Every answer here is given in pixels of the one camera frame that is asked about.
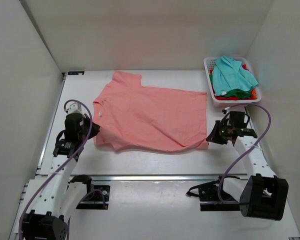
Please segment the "salmon pink t shirt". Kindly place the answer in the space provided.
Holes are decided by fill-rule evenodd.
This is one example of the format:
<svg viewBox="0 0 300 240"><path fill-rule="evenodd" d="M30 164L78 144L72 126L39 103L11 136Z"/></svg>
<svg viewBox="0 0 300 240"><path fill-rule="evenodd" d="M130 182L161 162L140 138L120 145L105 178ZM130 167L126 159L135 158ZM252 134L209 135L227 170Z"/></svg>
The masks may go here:
<svg viewBox="0 0 300 240"><path fill-rule="evenodd" d="M209 147L206 92L143 86L140 74L115 71L93 108L96 146L165 153Z"/></svg>

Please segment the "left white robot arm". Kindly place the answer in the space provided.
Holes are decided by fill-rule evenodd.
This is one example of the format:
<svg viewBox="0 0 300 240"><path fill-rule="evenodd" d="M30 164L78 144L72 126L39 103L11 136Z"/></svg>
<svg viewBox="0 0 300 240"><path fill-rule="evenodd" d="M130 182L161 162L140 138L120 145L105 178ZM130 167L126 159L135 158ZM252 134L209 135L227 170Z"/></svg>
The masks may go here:
<svg viewBox="0 0 300 240"><path fill-rule="evenodd" d="M48 178L30 198L19 219L21 240L66 240L69 220L77 205L94 195L88 175L71 178L86 142L100 130L91 114L68 112L65 129L56 137Z"/></svg>

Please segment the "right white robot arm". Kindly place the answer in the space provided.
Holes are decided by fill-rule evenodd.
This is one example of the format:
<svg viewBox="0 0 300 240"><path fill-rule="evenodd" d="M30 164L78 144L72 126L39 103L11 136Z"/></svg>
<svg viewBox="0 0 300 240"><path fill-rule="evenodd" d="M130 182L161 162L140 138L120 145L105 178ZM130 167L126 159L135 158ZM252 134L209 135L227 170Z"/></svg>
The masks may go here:
<svg viewBox="0 0 300 240"><path fill-rule="evenodd" d="M250 128L250 116L242 111L223 110L207 137L209 143L232 143L247 179L226 170L216 180L192 186L186 196L199 199L202 212L239 211L243 217L280 221L283 218L289 184L267 163L259 147L260 138Z"/></svg>

